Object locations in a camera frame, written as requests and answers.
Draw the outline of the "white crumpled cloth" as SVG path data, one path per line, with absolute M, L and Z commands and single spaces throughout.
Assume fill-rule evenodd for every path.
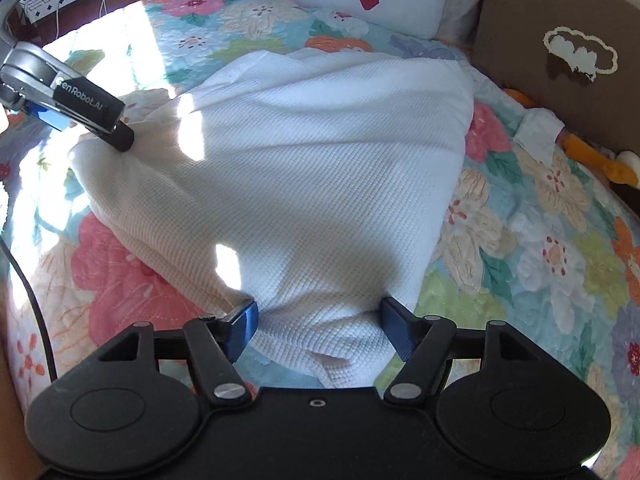
M 565 129 L 561 119 L 546 108 L 530 108 L 516 130 L 514 141 L 544 166 L 553 162 L 556 139 Z

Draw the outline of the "white waffle knit shirt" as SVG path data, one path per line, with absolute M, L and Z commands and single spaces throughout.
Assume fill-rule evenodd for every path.
M 393 349 L 378 303 L 418 299 L 457 186 L 474 84 L 457 61 L 257 51 L 134 125 L 79 142 L 92 212 L 200 308 L 253 299 L 253 347 L 329 388 Z

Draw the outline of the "brown cloud pillow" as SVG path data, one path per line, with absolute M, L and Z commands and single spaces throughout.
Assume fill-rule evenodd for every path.
M 484 0 L 472 63 L 589 140 L 638 152 L 638 6 L 626 0 Z

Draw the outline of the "plush duck toy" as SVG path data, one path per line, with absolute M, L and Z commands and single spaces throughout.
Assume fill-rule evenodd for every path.
M 523 105 L 526 110 L 543 108 L 518 90 L 504 88 L 503 91 L 518 104 Z M 605 182 L 639 188 L 639 157 L 633 152 L 610 159 L 577 134 L 571 133 L 566 126 L 556 139 L 556 145 L 562 148 L 569 159 L 587 167 L 597 177 L 602 177 Z

